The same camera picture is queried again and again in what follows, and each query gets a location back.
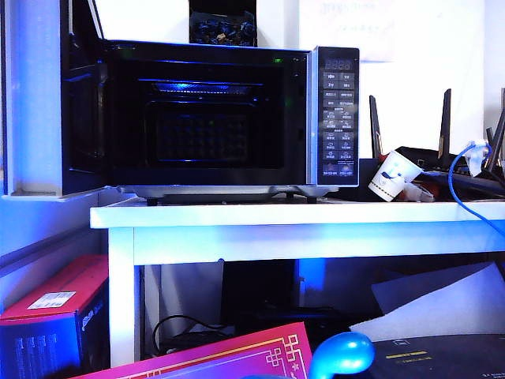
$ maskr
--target white cup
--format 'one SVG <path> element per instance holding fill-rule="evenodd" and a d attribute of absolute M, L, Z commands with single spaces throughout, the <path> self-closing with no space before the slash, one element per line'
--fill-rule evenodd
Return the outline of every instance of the white cup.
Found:
<path fill-rule="evenodd" d="M 412 182 L 422 169 L 405 156 L 391 151 L 368 187 L 385 201 L 392 201 L 405 187 L 406 182 Z"/>

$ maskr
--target white shelf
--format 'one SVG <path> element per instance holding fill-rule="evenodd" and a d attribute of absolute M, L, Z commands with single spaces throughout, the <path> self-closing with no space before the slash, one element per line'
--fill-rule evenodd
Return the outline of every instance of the white shelf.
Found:
<path fill-rule="evenodd" d="M 505 202 L 467 205 L 505 229 Z M 505 237 L 455 203 L 306 204 L 295 197 L 149 207 L 132 198 L 92 208 L 91 226 L 109 228 L 113 366 L 139 358 L 141 265 L 505 250 Z"/>
<path fill-rule="evenodd" d="M 466 203 L 490 220 L 505 220 L 505 202 Z M 334 223 L 433 223 L 479 220 L 456 203 L 320 201 L 318 204 L 157 205 L 138 197 L 92 208 L 91 227 L 201 227 Z"/>

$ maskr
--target label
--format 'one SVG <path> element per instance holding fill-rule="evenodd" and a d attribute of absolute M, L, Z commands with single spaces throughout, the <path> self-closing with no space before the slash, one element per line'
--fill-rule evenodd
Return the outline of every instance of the label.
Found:
<path fill-rule="evenodd" d="M 69 299 L 76 294 L 75 291 L 69 292 L 49 292 L 42 295 L 39 300 L 31 304 L 29 310 L 39 310 L 41 308 L 59 308 L 63 306 Z"/>

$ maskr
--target table leg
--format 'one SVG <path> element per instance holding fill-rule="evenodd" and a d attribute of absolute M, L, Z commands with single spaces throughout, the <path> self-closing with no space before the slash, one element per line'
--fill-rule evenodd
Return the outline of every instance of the table leg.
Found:
<path fill-rule="evenodd" d="M 110 366 L 140 360 L 139 269 L 133 264 L 133 228 L 109 230 Z"/>

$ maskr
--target black cable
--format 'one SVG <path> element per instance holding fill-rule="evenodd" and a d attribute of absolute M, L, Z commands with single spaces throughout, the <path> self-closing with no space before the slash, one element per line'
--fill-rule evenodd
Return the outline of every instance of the black cable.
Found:
<path fill-rule="evenodd" d="M 154 329 L 152 330 L 152 344 L 153 344 L 153 346 L 155 348 L 155 352 L 156 352 L 157 355 L 161 355 L 162 352 L 159 350 L 158 344 L 156 343 L 156 332 L 158 331 L 159 327 L 161 326 L 161 324 L 163 322 L 171 320 L 173 318 L 185 318 L 187 320 L 194 321 L 195 323 L 197 323 L 199 325 L 202 325 L 205 328 L 209 328 L 209 329 L 213 329 L 213 330 L 220 330 L 220 329 L 223 329 L 223 328 L 226 327 L 225 325 L 212 326 L 212 325 L 209 325 L 209 324 L 205 324 L 204 322 L 202 322 L 200 320 L 197 320 L 194 317 L 186 316 L 184 314 L 173 314 L 172 316 L 165 317 L 165 318 L 161 319 L 160 321 L 158 321 L 158 323 L 155 325 Z"/>

